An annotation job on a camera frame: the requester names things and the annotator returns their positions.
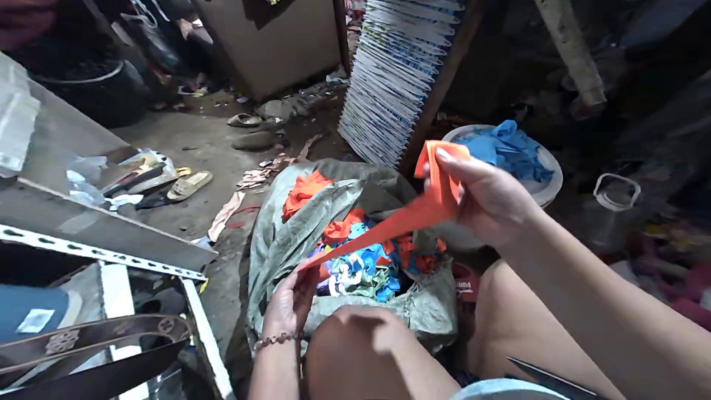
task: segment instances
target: stack of paper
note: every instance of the stack of paper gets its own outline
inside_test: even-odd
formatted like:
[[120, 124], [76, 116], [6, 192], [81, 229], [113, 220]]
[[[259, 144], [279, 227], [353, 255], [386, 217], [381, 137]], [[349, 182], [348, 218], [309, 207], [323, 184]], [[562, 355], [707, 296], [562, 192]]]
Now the stack of paper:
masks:
[[368, 0], [338, 132], [365, 160], [396, 167], [464, 6]]

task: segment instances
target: beaded bracelet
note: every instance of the beaded bracelet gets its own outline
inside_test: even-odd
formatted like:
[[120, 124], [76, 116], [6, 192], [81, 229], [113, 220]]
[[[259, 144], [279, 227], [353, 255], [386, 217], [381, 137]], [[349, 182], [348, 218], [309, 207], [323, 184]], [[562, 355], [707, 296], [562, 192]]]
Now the beaded bracelet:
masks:
[[257, 340], [255, 343], [255, 352], [264, 349], [266, 346], [274, 343], [284, 343], [287, 340], [299, 340], [301, 339], [301, 332], [283, 332], [281, 335], [265, 337], [264, 339]]

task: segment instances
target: concrete floor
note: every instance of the concrete floor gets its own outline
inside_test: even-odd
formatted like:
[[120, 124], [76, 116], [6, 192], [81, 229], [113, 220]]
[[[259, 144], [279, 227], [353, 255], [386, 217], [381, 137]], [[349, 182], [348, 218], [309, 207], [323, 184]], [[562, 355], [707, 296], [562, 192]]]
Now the concrete floor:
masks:
[[[295, 117], [284, 126], [291, 146], [284, 152], [295, 157], [305, 141], [316, 133], [328, 135], [311, 147], [309, 159], [360, 160], [336, 132], [343, 107], [343, 93], [335, 100], [315, 105], [308, 117]], [[186, 97], [188, 107], [181, 112], [151, 112], [139, 123], [113, 130], [128, 143], [139, 148], [151, 148], [173, 160], [175, 167], [190, 167], [193, 173], [208, 170], [214, 174], [211, 183], [179, 204], [140, 210], [141, 222], [173, 235], [192, 240], [207, 234], [208, 228], [223, 204], [235, 192], [235, 184], [245, 171], [259, 169], [259, 162], [273, 159], [279, 152], [244, 152], [230, 147], [231, 142], [247, 130], [227, 125], [227, 118], [238, 112], [249, 112], [247, 106], [234, 102], [224, 105], [223, 93], [195, 99]], [[196, 147], [182, 150], [183, 147]], [[261, 188], [246, 191], [242, 206], [259, 205], [264, 192]], [[251, 359], [244, 335], [247, 282], [249, 272], [249, 243], [258, 213], [241, 213], [230, 222], [244, 221], [242, 228], [226, 228], [218, 239], [215, 250], [220, 254], [208, 265], [205, 274], [210, 282], [201, 295], [205, 312], [218, 341], [220, 353], [230, 370], [235, 390], [246, 387], [242, 382], [251, 372]]]

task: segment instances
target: thigh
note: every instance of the thigh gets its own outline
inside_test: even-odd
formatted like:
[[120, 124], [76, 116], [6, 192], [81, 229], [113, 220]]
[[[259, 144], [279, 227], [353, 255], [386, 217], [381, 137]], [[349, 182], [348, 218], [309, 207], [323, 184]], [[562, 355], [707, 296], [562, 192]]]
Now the thigh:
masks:
[[319, 325], [306, 379], [313, 400], [445, 400], [460, 389], [407, 326], [379, 307], [344, 306]]
[[535, 293], [502, 260], [483, 275], [476, 331], [467, 343], [469, 369], [482, 379], [511, 374], [532, 379], [506, 359], [515, 357], [560, 377], [623, 399]]

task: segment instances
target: hand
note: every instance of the hand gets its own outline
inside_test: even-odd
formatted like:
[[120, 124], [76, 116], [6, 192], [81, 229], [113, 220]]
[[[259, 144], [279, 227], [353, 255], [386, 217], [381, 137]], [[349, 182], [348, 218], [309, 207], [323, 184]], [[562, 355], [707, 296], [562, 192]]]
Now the hand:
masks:
[[302, 261], [272, 295], [264, 314], [262, 337], [303, 330], [319, 283], [318, 268], [300, 271], [308, 262]]
[[458, 222], [484, 243], [494, 247], [507, 244], [524, 230], [532, 215], [541, 211], [508, 172], [473, 157], [460, 161], [443, 149], [438, 149], [435, 157], [439, 168], [461, 180]]

